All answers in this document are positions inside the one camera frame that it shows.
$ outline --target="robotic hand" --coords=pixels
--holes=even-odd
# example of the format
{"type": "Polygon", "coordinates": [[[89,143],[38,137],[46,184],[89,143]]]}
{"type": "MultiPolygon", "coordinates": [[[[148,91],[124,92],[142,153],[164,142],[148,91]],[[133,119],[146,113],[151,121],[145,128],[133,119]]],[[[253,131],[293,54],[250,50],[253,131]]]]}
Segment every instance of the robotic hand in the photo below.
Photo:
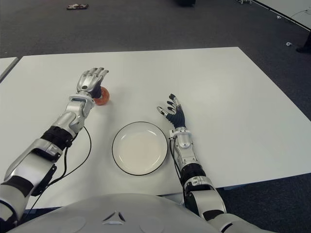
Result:
{"type": "Polygon", "coordinates": [[[169,120],[175,127],[175,129],[180,127],[186,127],[185,125],[185,115],[184,111],[181,108],[181,105],[177,99],[177,97],[173,94],[170,94],[169,98],[173,101],[167,101],[167,104],[169,104],[171,107],[167,107],[168,110],[172,111],[174,114],[170,114],[163,110],[161,107],[157,107],[157,110],[166,117],[167,120],[169,120]]]}
{"type": "Polygon", "coordinates": [[[29,197],[40,195],[47,187],[63,150],[84,127],[95,105],[93,98],[101,97],[101,83],[107,73],[102,67],[85,71],[64,113],[10,165],[0,185],[1,221],[16,223],[29,197]]]}

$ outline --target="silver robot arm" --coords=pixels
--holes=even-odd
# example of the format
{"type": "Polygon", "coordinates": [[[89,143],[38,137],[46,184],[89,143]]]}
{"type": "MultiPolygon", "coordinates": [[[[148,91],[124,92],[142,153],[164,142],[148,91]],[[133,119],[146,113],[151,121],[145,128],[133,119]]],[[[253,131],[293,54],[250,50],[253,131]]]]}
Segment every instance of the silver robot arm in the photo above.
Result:
{"type": "Polygon", "coordinates": [[[172,102],[167,101],[168,110],[172,113],[161,107],[157,110],[174,125],[170,131],[170,140],[174,141],[172,156],[178,166],[185,206],[222,233],[271,233],[226,213],[221,196],[193,152],[191,132],[186,127],[181,104],[175,95],[170,94],[169,98],[172,102]]]}
{"type": "Polygon", "coordinates": [[[10,165],[0,184],[0,220],[17,222],[29,197],[40,195],[47,187],[63,150],[84,127],[95,105],[93,98],[101,97],[101,82],[107,73],[102,67],[85,71],[64,113],[10,165]]]}

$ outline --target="orange ball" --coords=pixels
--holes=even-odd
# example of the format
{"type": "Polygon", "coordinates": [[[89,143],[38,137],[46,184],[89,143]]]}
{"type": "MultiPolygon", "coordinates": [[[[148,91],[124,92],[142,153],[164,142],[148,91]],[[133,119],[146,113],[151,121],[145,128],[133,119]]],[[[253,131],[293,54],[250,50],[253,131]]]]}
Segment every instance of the orange ball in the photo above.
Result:
{"type": "Polygon", "coordinates": [[[106,88],[101,86],[102,96],[99,99],[95,99],[94,101],[97,105],[104,105],[109,101],[109,92],[106,88]]]}

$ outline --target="robot forearm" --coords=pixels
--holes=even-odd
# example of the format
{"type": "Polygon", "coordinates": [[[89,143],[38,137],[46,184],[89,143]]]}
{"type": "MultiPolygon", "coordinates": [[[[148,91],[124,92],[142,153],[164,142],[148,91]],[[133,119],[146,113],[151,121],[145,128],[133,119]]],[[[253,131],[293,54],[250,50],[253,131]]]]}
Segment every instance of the robot forearm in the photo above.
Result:
{"type": "Polygon", "coordinates": [[[19,220],[30,196],[41,194],[56,171],[55,163],[73,138],[84,127],[84,121],[101,96],[100,84],[107,74],[93,68],[80,77],[77,94],[70,96],[64,113],[36,139],[8,168],[0,185],[0,218],[19,220]]]}
{"type": "Polygon", "coordinates": [[[185,192],[185,206],[205,220],[226,213],[222,198],[193,152],[190,131],[186,127],[178,127],[170,132],[170,139],[173,138],[174,149],[177,152],[174,153],[174,157],[185,192]]]}

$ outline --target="cable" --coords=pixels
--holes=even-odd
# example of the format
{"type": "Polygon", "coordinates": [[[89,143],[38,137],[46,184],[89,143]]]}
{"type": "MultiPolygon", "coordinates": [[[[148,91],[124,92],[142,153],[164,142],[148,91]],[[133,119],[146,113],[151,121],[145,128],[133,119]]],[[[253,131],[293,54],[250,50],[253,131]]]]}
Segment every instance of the cable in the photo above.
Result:
{"type": "Polygon", "coordinates": [[[174,154],[175,154],[175,140],[174,140],[174,143],[173,143],[173,151],[172,151],[172,140],[170,140],[170,152],[171,152],[171,155],[172,155],[172,158],[173,158],[173,161],[174,161],[174,166],[175,166],[175,170],[176,170],[176,173],[177,173],[177,176],[178,176],[178,179],[179,179],[179,181],[180,181],[180,170],[179,170],[179,167],[178,167],[178,164],[177,164],[177,162],[176,162],[176,160],[175,160],[175,156],[174,156],[174,154]]]}
{"type": "Polygon", "coordinates": [[[87,154],[87,157],[86,159],[78,166],[76,167],[74,170],[72,170],[71,172],[69,172],[67,175],[65,175],[63,178],[65,178],[66,176],[70,175],[71,173],[73,173],[75,170],[77,170],[79,167],[81,167],[85,162],[86,160],[88,159],[89,155],[91,154],[91,150],[92,150],[92,139],[91,139],[91,136],[89,135],[89,132],[87,131],[86,127],[84,127],[84,129],[86,130],[86,133],[88,135],[88,138],[89,138],[89,151],[88,151],[88,154],[87,154]]]}
{"type": "MultiPolygon", "coordinates": [[[[178,166],[178,164],[177,164],[177,162],[175,160],[175,142],[176,142],[176,138],[174,139],[173,150],[172,150],[172,147],[171,147],[172,140],[170,140],[170,152],[171,152],[171,155],[172,155],[173,160],[174,160],[175,170],[176,170],[178,179],[179,179],[179,181],[181,183],[181,171],[180,171],[179,166],[178,166]]],[[[184,197],[184,202],[185,202],[185,200],[186,200],[186,191],[185,191],[185,188],[184,188],[182,183],[181,183],[181,186],[182,186],[182,189],[183,189],[183,197],[184,197]]]]}
{"type": "MultiPolygon", "coordinates": [[[[77,136],[78,136],[78,134],[76,134],[76,136],[72,139],[71,142],[73,142],[77,138],[77,136]]],[[[68,149],[69,149],[69,147],[66,147],[65,154],[64,154],[64,172],[63,172],[63,174],[59,178],[50,182],[47,187],[49,187],[50,185],[60,181],[65,176],[65,174],[67,172],[67,152],[68,152],[68,149]]]]}
{"type": "MultiPolygon", "coordinates": [[[[46,186],[46,188],[43,189],[42,193],[41,193],[40,196],[37,198],[37,200],[34,202],[34,204],[32,205],[32,207],[30,208],[30,210],[29,210],[28,213],[26,214],[26,216],[25,216],[25,217],[22,217],[22,218],[20,219],[19,222],[21,222],[23,219],[25,219],[25,218],[28,216],[28,214],[33,210],[35,204],[38,202],[38,200],[40,199],[40,197],[42,196],[42,194],[44,193],[44,191],[48,189],[48,187],[50,187],[52,184],[55,184],[56,182],[60,181],[61,179],[65,178],[66,176],[70,175],[71,173],[73,173],[75,170],[77,170],[79,167],[81,167],[81,166],[86,162],[86,160],[88,159],[88,157],[89,157],[89,155],[90,155],[90,153],[91,153],[91,150],[92,150],[92,139],[91,139],[91,136],[89,135],[89,132],[88,132],[88,130],[86,129],[86,127],[84,126],[83,128],[86,130],[86,133],[87,133],[88,138],[89,138],[89,151],[88,151],[88,154],[87,154],[86,159],[85,159],[78,167],[76,167],[76,168],[75,168],[74,170],[72,170],[70,173],[68,173],[67,175],[65,175],[65,173],[66,173],[66,171],[67,171],[67,152],[68,152],[68,149],[69,149],[68,147],[66,147],[65,155],[64,155],[64,172],[63,172],[63,174],[62,174],[59,178],[57,178],[57,179],[53,180],[52,182],[50,182],[50,183],[46,186]]],[[[73,138],[72,142],[76,139],[77,136],[78,136],[78,134],[76,134],[76,136],[73,138]]]]}
{"type": "Polygon", "coordinates": [[[305,11],[308,11],[308,10],[299,11],[299,12],[293,14],[290,18],[292,18],[292,17],[294,17],[295,15],[298,15],[298,14],[300,14],[300,13],[302,13],[302,12],[305,12],[305,11]]]}

